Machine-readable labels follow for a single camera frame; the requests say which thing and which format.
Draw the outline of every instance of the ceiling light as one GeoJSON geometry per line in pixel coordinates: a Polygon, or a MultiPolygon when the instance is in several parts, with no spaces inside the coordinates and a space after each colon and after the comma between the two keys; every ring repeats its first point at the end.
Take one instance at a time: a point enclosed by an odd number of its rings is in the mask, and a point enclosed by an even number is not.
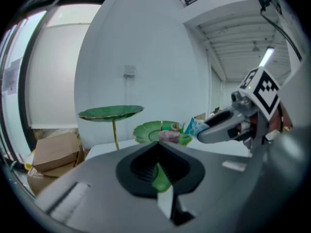
{"type": "Polygon", "coordinates": [[[260,67],[264,67],[267,64],[267,62],[270,59],[270,57],[272,56],[273,52],[274,52],[274,48],[268,48],[267,49],[261,63],[259,64],[260,67]]]}

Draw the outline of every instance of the ceiling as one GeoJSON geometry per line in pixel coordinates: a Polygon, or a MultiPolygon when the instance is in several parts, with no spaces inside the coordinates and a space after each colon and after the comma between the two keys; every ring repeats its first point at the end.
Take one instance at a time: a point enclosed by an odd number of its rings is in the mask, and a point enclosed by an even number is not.
{"type": "MultiPolygon", "coordinates": [[[[265,67],[280,84],[291,71],[285,38],[259,11],[258,3],[253,11],[237,11],[198,26],[229,82],[241,82],[250,69],[260,64],[267,47],[275,48],[275,52],[265,67]]],[[[272,8],[264,14],[278,24],[277,14],[272,8]]]]}

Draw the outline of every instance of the green plate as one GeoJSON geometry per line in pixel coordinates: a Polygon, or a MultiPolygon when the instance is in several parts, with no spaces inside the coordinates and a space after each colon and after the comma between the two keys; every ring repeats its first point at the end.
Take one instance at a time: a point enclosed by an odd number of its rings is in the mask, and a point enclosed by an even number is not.
{"type": "Polygon", "coordinates": [[[138,105],[117,105],[88,109],[78,114],[79,118],[93,122],[120,121],[141,112],[144,109],[138,105]]]}
{"type": "MultiPolygon", "coordinates": [[[[135,140],[138,143],[147,143],[159,141],[159,132],[161,130],[161,126],[171,126],[173,123],[171,121],[153,121],[146,122],[142,125],[137,126],[134,129],[133,136],[135,136],[135,140]]],[[[180,134],[178,144],[187,146],[192,140],[192,137],[187,134],[180,134]]]]}
{"type": "Polygon", "coordinates": [[[164,193],[170,188],[171,182],[165,175],[159,163],[157,163],[156,168],[156,178],[152,183],[152,187],[154,187],[158,193],[164,193]]]}

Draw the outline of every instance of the green leaf-shaped plate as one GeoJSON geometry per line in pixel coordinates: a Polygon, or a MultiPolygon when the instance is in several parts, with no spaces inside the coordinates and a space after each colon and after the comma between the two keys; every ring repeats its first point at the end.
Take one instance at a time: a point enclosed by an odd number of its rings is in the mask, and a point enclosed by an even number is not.
{"type": "MultiPolygon", "coordinates": [[[[171,121],[153,121],[146,122],[142,125],[137,126],[134,129],[133,136],[135,136],[135,140],[138,143],[147,143],[159,141],[159,132],[161,130],[161,126],[171,126],[173,123],[171,121]]],[[[192,137],[187,134],[180,134],[178,144],[187,146],[192,140],[192,137]]]]}
{"type": "Polygon", "coordinates": [[[79,118],[93,122],[120,121],[141,112],[144,109],[138,105],[117,105],[88,109],[78,114],[79,118]]]}

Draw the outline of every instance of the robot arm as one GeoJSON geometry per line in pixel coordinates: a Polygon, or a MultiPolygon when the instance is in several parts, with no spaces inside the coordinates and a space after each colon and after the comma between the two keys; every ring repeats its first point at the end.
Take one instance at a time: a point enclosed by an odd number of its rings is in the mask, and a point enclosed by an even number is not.
{"type": "Polygon", "coordinates": [[[263,144],[268,133],[269,121],[279,106],[279,85],[263,67],[249,71],[231,94],[232,106],[209,118],[208,129],[198,134],[203,143],[228,140],[243,141],[249,148],[263,144]]]}

